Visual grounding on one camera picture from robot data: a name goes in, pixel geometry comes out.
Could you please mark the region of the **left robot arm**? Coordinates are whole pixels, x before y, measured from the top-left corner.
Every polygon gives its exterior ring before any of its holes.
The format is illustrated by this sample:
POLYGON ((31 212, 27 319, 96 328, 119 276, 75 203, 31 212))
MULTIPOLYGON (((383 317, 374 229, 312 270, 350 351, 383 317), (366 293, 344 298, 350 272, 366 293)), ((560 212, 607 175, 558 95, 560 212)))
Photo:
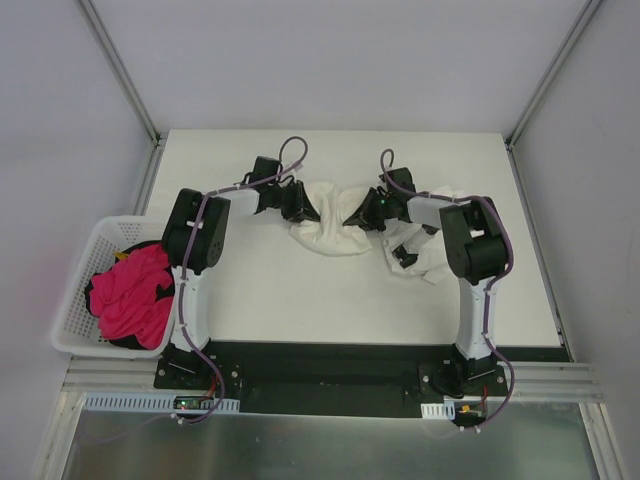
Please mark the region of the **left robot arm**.
POLYGON ((218 264, 228 222, 266 209, 280 211, 287 220, 317 220, 303 186, 291 179, 302 166, 299 158, 285 166, 280 159, 258 156, 242 180, 206 193, 179 191, 161 238, 174 279, 170 323, 172 332, 162 358, 176 367, 176 375, 188 388, 199 389, 215 369, 205 348, 211 341, 205 315, 207 276, 218 264))

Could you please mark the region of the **cream white t shirt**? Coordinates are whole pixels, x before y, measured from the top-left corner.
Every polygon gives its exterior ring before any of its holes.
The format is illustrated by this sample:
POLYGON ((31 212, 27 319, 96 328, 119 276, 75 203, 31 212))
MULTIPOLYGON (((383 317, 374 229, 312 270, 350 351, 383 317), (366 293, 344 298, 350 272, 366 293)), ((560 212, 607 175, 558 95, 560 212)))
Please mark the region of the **cream white t shirt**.
POLYGON ((356 256, 372 249, 363 229, 344 224, 365 200, 368 187, 342 188, 320 181, 308 183, 304 188, 320 220, 293 224, 289 235, 294 240, 313 253, 330 257, 356 256))

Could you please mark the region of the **white black printed t shirt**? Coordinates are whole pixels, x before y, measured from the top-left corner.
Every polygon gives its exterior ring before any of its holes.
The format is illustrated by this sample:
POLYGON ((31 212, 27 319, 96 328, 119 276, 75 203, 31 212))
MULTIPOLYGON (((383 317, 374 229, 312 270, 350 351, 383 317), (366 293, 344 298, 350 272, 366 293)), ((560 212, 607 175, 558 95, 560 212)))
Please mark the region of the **white black printed t shirt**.
POLYGON ((386 219, 379 233, 384 256, 393 275, 421 278, 435 285, 451 273, 441 231, 398 219, 386 219))

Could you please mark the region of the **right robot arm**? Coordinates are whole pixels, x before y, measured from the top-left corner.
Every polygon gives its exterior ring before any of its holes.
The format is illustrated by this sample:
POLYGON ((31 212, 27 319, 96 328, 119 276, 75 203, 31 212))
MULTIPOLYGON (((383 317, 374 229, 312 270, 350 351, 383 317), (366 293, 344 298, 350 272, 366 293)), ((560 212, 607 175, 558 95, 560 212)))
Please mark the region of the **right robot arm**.
POLYGON ((459 280, 460 319, 451 359, 429 375, 429 386, 461 399, 497 367, 494 296, 513 268, 511 241, 489 197, 419 192, 408 168, 385 170, 380 179, 383 184, 369 189, 343 224, 381 232, 396 219, 442 235, 447 265, 459 280))

